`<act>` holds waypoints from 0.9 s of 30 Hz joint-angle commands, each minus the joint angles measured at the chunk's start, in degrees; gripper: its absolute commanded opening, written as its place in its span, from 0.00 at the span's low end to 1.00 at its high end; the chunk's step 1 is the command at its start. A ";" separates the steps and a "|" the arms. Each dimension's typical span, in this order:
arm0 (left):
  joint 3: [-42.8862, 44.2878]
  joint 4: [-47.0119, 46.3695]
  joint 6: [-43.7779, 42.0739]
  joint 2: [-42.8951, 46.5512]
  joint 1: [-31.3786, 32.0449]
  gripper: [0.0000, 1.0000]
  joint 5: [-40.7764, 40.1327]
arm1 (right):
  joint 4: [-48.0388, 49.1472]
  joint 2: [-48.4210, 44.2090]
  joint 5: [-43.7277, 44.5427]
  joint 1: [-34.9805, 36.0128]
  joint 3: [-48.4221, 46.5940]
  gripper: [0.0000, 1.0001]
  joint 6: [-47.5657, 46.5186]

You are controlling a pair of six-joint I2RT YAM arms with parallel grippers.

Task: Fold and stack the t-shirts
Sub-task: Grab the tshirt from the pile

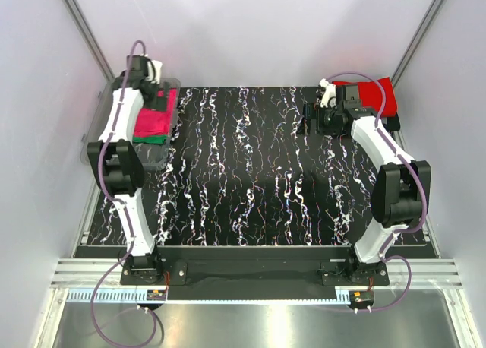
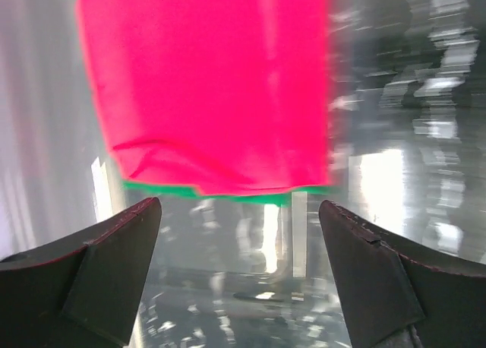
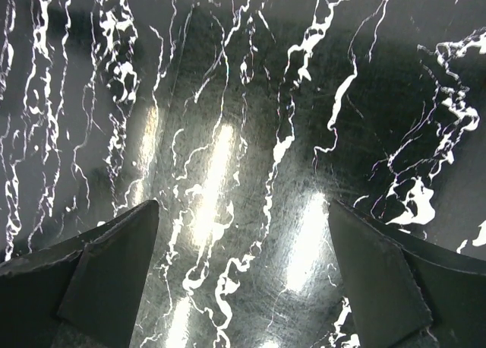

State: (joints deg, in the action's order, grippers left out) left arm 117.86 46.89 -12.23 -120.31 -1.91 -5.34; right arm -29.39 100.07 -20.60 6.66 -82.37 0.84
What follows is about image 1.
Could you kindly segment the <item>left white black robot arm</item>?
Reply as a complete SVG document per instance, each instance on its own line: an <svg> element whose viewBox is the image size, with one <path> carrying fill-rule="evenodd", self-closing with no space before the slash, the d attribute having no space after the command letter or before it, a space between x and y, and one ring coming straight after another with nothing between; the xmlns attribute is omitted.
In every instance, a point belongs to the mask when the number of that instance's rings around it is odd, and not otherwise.
<svg viewBox="0 0 486 348"><path fill-rule="evenodd" d="M148 55L130 55L127 68L112 83L112 107L96 141L87 145L87 157L96 183L118 212L127 242L119 258L122 284L169 282L144 212L145 172L133 145L140 111L159 102L163 64Z"/></svg>

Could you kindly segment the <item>pink t shirt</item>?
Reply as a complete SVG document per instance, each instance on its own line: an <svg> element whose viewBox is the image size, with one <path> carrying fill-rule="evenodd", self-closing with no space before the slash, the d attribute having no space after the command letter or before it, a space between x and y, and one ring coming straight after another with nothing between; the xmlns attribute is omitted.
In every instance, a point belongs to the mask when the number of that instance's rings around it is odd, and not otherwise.
<svg viewBox="0 0 486 348"><path fill-rule="evenodd" d="M134 128L134 138L150 138L168 135L172 131L173 120L177 108L177 90L170 89L167 96L166 109L156 111L142 108L138 114Z"/></svg>

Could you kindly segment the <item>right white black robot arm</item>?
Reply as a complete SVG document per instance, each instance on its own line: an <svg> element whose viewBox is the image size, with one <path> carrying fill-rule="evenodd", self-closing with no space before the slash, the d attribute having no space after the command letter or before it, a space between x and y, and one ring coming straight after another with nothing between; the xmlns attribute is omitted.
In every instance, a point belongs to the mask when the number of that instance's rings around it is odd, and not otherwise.
<svg viewBox="0 0 486 348"><path fill-rule="evenodd" d="M303 108L303 132L311 122L322 135L348 134L377 169L371 193L372 219L343 262L324 262L318 273L325 286L386 286L386 253L403 233L423 227L428 214L431 166L415 160L393 139L379 112L365 107L357 83L322 79L317 101Z"/></svg>

